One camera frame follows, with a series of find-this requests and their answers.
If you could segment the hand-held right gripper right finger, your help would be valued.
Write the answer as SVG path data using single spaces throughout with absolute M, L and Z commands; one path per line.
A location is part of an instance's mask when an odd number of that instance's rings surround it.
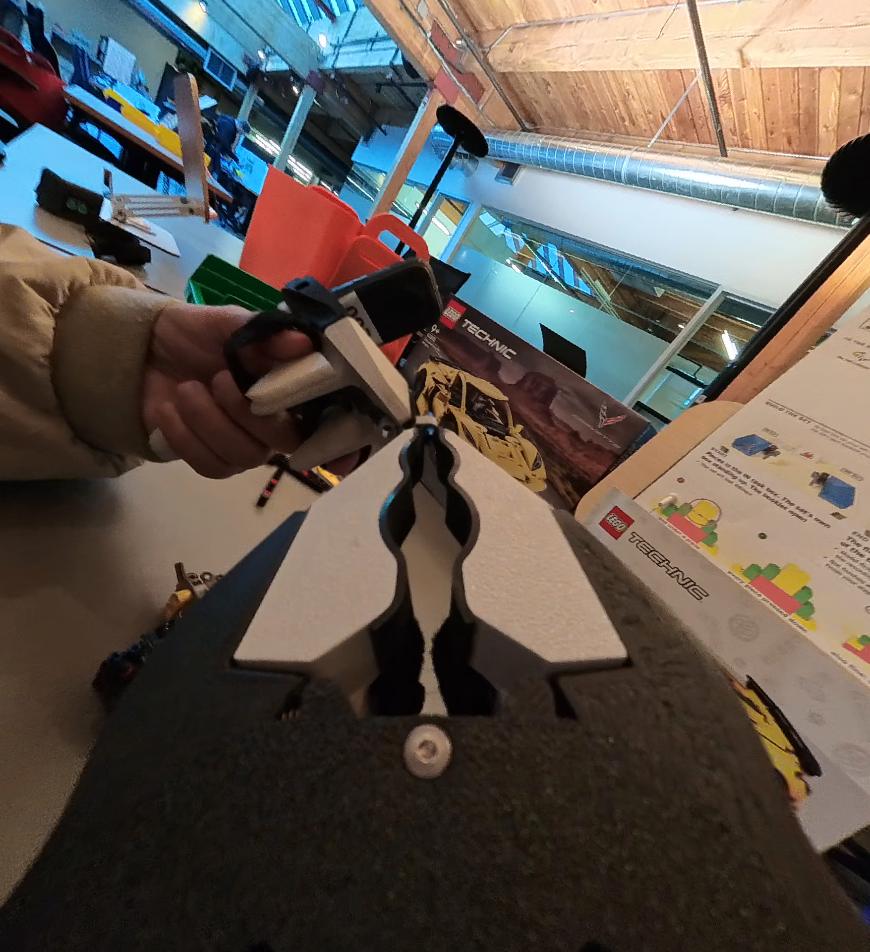
M 435 437 L 444 523 L 459 545 L 435 673 L 452 716 L 490 716 L 523 682 L 629 663 L 557 514 L 459 436 Z

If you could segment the toy brick chassis assembly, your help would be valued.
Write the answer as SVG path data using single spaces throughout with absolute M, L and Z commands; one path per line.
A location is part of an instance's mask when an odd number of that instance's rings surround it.
M 175 573 L 174 589 L 157 625 L 146 631 L 126 649 L 109 654 L 101 662 L 92 680 L 92 689 L 107 712 L 115 708 L 120 697 L 126 693 L 153 654 L 156 646 L 170 634 L 179 619 L 203 600 L 223 577 L 221 573 L 188 571 L 183 563 L 175 565 Z

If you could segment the person's left forearm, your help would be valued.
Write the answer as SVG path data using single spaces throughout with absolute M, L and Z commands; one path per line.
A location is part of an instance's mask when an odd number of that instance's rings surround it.
M 116 478 L 159 459 L 143 381 L 154 327 L 177 304 L 0 224 L 0 482 Z

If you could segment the grey desk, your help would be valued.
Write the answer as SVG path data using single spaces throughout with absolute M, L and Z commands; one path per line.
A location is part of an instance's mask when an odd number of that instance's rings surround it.
M 256 474 L 181 464 L 0 484 L 0 950 L 576 950 L 594 940 L 570 821 L 529 805 L 557 721 L 458 721 L 456 759 L 403 765 L 416 717 L 231 660 L 300 517 Z M 175 565 L 222 579 L 115 708 L 92 680 L 157 625 Z

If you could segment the orange plastic carry case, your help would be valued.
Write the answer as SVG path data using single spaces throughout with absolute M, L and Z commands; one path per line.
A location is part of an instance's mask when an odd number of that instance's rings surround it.
M 239 268 L 279 290 L 312 279 L 392 363 L 409 335 L 441 316 L 428 247 L 417 232 L 389 213 L 364 223 L 327 189 L 279 171 L 264 180 Z

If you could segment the green plastic bin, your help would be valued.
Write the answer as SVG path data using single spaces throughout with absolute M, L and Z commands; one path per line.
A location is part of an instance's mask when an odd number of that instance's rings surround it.
M 184 293 L 187 303 L 235 305 L 254 313 L 271 311 L 284 300 L 279 289 L 212 254 L 191 274 Z

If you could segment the toy car box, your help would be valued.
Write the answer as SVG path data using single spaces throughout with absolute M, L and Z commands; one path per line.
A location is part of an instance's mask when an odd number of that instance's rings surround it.
M 570 512 L 656 435 L 645 417 L 459 298 L 398 366 L 417 414 Z

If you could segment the grey instruction booklet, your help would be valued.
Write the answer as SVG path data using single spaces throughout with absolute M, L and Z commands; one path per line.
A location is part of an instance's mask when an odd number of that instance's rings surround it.
M 870 824 L 870 686 L 618 489 L 575 517 L 730 675 L 754 680 L 817 758 L 821 774 L 798 808 L 812 844 L 826 849 Z

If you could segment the wooden stand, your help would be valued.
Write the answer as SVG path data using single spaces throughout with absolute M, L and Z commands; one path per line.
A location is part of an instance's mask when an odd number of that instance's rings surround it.
M 128 194 L 115 191 L 110 173 L 105 173 L 105 197 L 110 204 L 109 220 L 114 225 L 133 227 L 155 234 L 145 221 L 157 218 L 197 217 L 206 223 L 215 220 L 211 208 L 209 178 L 204 158 L 200 95 L 195 77 L 178 72 L 174 78 L 174 106 L 182 152 L 183 194 Z

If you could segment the printed instruction sheet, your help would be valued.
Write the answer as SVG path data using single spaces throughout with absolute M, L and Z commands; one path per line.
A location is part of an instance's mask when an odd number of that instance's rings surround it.
M 870 688 L 870 305 L 637 501 Z

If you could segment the yellow plastic bins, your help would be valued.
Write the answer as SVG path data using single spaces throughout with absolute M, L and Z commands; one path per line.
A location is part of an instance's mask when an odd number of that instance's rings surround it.
M 151 135 L 163 148 L 182 159 L 180 138 L 175 129 L 151 120 L 146 113 L 134 107 L 114 89 L 106 89 L 104 97 L 108 105 L 118 111 L 128 122 Z

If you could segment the black device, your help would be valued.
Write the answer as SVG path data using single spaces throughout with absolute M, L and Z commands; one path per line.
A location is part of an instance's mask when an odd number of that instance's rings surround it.
M 37 207 L 55 217 L 86 225 L 101 219 L 104 197 L 45 168 L 35 188 Z

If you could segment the white table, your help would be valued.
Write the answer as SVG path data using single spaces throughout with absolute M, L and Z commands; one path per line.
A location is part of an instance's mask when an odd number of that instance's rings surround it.
M 25 230 L 61 255 L 93 258 L 81 227 L 37 207 L 35 188 L 43 169 L 88 188 L 101 188 L 104 171 L 109 170 L 120 192 L 151 192 L 134 177 L 42 125 L 14 138 L 5 150 L 0 165 L 0 223 Z M 239 263 L 242 241 L 215 224 L 195 217 L 157 220 L 157 224 L 174 236 L 179 255 L 154 248 L 149 264 L 131 269 L 156 292 L 182 300 L 189 277 L 208 255 L 233 266 Z

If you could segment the red chair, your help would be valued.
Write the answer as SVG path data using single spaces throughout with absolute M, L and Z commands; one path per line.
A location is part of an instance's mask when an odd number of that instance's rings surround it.
M 61 132 L 69 110 L 63 90 L 48 60 L 0 27 L 0 109 L 25 125 Z

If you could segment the silver air duct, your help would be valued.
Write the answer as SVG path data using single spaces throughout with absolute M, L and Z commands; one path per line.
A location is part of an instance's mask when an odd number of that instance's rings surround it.
M 708 204 L 801 222 L 848 228 L 857 217 L 824 198 L 819 158 L 781 157 L 743 150 L 726 157 L 699 146 L 658 149 L 615 142 L 490 129 L 485 160 L 636 187 Z

